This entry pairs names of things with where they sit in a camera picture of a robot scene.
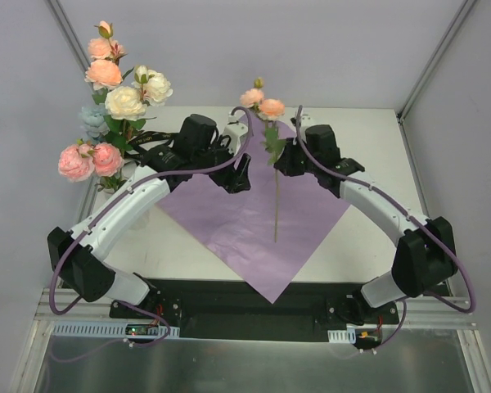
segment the flower bouquet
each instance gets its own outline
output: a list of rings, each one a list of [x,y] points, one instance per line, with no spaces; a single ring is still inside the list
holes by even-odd
[[[249,108],[259,119],[264,122],[265,141],[262,144],[270,155],[268,165],[274,165],[278,161],[280,155],[284,151],[286,145],[285,139],[280,139],[278,136],[278,124],[277,120],[280,116],[284,115],[286,106],[280,100],[273,100],[272,98],[265,99],[262,88],[264,87],[264,80],[262,78],[255,79],[253,83],[254,87],[251,90],[246,91],[240,97],[240,103]],[[280,198],[280,186],[278,184],[278,171],[275,169],[275,184],[276,184],[276,197],[275,197],[275,229],[274,229],[274,241],[278,239],[278,201]]]
[[[116,192],[125,183],[124,157],[132,148],[128,142],[143,132],[148,106],[162,106],[173,94],[171,83],[157,71],[137,65],[122,75],[119,61],[127,53],[113,39],[113,25],[98,26],[100,37],[89,42],[93,62],[85,75],[95,93],[93,107],[79,114],[87,137],[67,147],[60,156],[58,171],[71,182],[84,181],[93,173],[100,176],[98,190]],[[132,86],[121,86],[134,74]]]

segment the white tabletop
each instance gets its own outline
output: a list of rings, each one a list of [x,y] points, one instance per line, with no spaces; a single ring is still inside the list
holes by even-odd
[[[145,130],[177,132],[191,113],[227,123],[231,107],[163,106],[151,108]],[[330,124],[342,156],[352,157],[391,195],[421,211],[402,136],[392,110],[313,108],[307,112]],[[290,124],[295,108],[282,119]],[[95,209],[106,199],[99,193]],[[366,216],[350,206],[338,224],[315,250],[293,281],[366,282],[389,271],[394,245]],[[150,209],[144,229],[128,230],[115,245],[106,263],[148,278],[241,280],[215,254],[201,245],[159,207]]]

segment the single rose stem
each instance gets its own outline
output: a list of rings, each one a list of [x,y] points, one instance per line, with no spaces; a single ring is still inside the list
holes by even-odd
[[[280,198],[280,187],[278,185],[278,171],[275,169],[275,184],[277,185],[277,196],[275,198],[275,243],[278,240],[278,200]]]

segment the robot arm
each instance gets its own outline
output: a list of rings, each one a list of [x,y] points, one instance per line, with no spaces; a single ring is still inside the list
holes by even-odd
[[[79,244],[62,267],[60,277],[86,301],[102,296],[140,305],[146,301],[150,288],[136,274],[109,266],[105,259],[122,234],[157,201],[169,195],[192,174],[165,175],[157,173],[185,169],[204,169],[220,165],[237,153],[230,149],[231,136],[246,135],[247,127],[230,117],[230,124],[220,135],[216,123],[201,115],[185,119],[173,138],[173,145],[162,144],[149,151],[134,145],[140,153],[140,165],[134,174],[97,212],[76,224],[68,233],[55,228],[47,237],[53,270],[76,239]],[[244,154],[236,168],[232,165],[209,173],[211,179],[227,192],[250,189],[247,170],[250,157]]]
[[[447,220],[442,217],[429,219],[411,209],[407,209],[408,216],[404,216],[397,206],[373,191],[373,188],[381,187],[363,166],[340,155],[335,133],[329,125],[316,124],[311,116],[303,114],[300,117],[300,132],[311,156],[329,170],[343,175],[343,178],[318,168],[306,156],[296,138],[286,140],[286,147],[275,168],[286,176],[313,174],[320,186],[359,209],[397,247],[392,269],[362,285],[353,294],[353,299],[346,306],[346,313],[350,316],[345,319],[351,323],[363,320],[365,315],[377,312],[381,306],[404,297],[419,296],[457,272],[453,261],[408,217],[414,216],[420,225],[454,252],[453,230]]]

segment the purple paper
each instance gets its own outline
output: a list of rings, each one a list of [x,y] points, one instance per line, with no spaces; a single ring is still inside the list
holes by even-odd
[[[348,204],[321,188],[311,174],[278,174],[278,239],[274,242],[275,171],[268,165],[263,123],[253,117],[255,135],[248,192],[229,195],[206,175],[195,175],[160,207],[271,303],[302,269]],[[295,133],[278,122],[280,138]]]

